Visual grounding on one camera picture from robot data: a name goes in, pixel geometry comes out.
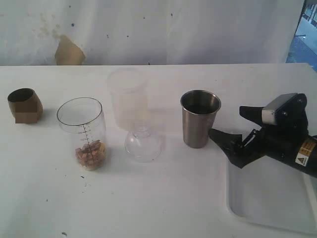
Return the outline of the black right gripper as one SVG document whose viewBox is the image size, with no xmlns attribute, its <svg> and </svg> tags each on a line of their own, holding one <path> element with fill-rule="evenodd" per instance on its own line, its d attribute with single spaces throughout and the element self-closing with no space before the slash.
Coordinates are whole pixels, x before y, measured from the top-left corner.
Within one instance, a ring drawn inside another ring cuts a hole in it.
<svg viewBox="0 0 317 238">
<path fill-rule="evenodd" d="M 241 134 L 210 129 L 209 138 L 225 153 L 230 163 L 240 169 L 264 155 L 282 162 L 288 155 L 294 155 L 296 148 L 309 135 L 306 105 L 306 95 L 297 93 L 278 110 L 278 125 L 263 123 L 264 107 L 240 106 L 240 116 L 259 125 L 260 130 L 254 129 L 242 140 Z"/>
</svg>

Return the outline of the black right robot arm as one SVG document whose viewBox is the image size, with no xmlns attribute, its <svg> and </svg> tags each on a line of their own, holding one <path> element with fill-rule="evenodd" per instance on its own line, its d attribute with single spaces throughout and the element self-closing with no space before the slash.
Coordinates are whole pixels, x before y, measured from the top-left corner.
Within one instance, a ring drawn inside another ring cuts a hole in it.
<svg viewBox="0 0 317 238">
<path fill-rule="evenodd" d="M 240 134 L 209 130 L 210 139 L 231 164 L 243 168 L 263 156 L 305 174 L 317 176 L 317 138 L 310 136 L 303 93 L 282 94 L 265 107 L 241 106 L 239 114 L 259 125 L 243 139 Z"/>
</svg>

